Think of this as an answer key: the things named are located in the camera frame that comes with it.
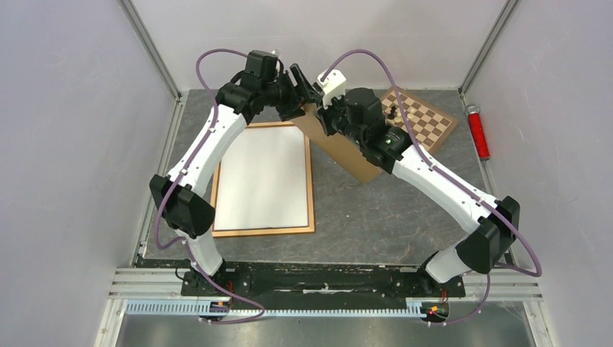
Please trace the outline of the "brown backing board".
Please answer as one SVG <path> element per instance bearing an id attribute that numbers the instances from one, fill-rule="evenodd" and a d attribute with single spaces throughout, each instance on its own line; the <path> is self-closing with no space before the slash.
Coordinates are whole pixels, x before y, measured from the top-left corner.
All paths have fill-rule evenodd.
<path id="1" fill-rule="evenodd" d="M 382 171 L 369 163 L 359 149 L 341 134 L 327 136 L 315 117 L 315 104 L 303 106 L 304 116 L 292 122 L 339 166 L 362 184 L 378 177 Z"/>

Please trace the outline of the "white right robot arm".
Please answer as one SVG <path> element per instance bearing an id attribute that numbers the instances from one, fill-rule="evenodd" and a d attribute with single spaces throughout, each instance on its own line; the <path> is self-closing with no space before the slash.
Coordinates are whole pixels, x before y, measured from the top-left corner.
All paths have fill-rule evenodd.
<path id="1" fill-rule="evenodd" d="M 427 295 L 438 294 L 457 275 L 489 273 L 516 240 L 520 205 L 510 196 L 498 199 L 464 181 L 409 133 L 389 125 L 382 103 L 368 88 L 318 92 L 315 116 L 327 136 L 345 137 L 372 165 L 404 180 L 442 207 L 467 233 L 420 267 L 417 283 Z"/>

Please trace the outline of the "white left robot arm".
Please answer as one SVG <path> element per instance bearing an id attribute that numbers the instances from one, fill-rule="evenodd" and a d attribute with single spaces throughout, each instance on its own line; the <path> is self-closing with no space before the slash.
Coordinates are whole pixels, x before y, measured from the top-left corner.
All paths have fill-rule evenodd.
<path id="1" fill-rule="evenodd" d="M 289 121 L 305 114 L 303 106 L 321 99 L 298 64 L 285 68 L 277 55 L 266 51 L 253 50 L 243 57 L 244 68 L 210 94 L 210 114 L 180 161 L 149 183 L 157 208 L 155 227 L 166 222 L 177 234 L 167 244 L 155 236 L 157 248 L 182 243 L 192 268 L 201 273 L 200 287 L 210 295 L 222 293 L 227 284 L 211 231 L 215 208 L 203 197 L 218 164 L 265 108 L 275 108 L 281 120 Z"/>

